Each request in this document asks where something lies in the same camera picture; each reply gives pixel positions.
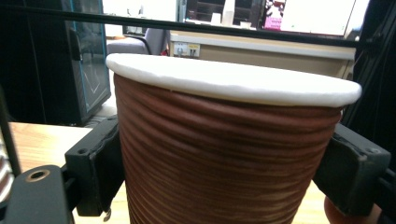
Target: wooden table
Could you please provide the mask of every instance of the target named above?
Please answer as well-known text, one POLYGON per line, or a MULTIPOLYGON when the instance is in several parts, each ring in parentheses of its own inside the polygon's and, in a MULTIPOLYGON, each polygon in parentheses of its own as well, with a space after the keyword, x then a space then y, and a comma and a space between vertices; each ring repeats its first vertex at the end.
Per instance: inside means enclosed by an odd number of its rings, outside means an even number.
MULTIPOLYGON (((85 136, 91 129, 64 127, 28 123, 10 123, 17 152, 19 154, 21 170, 23 172, 41 165, 65 164, 64 153, 85 136)), ((323 211, 324 194, 311 183, 300 209, 294 218, 293 224, 328 224, 323 211)), ((112 216, 108 224, 129 223, 128 206, 125 186, 122 185, 113 204, 112 216)), ((74 211, 77 224, 103 223, 104 215, 100 217, 79 217, 74 211)))

